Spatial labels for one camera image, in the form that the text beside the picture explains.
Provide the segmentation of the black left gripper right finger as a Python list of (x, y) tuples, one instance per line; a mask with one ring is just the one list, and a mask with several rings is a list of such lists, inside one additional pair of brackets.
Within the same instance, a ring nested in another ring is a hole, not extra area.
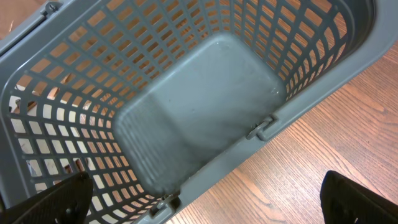
[(320, 204), (326, 224), (397, 223), (397, 205), (340, 173), (329, 170)]

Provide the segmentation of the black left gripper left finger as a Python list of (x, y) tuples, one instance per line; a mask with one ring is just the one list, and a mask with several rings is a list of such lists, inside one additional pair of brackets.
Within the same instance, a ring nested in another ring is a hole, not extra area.
[(93, 180), (80, 172), (2, 210), (1, 223), (84, 223), (92, 196)]

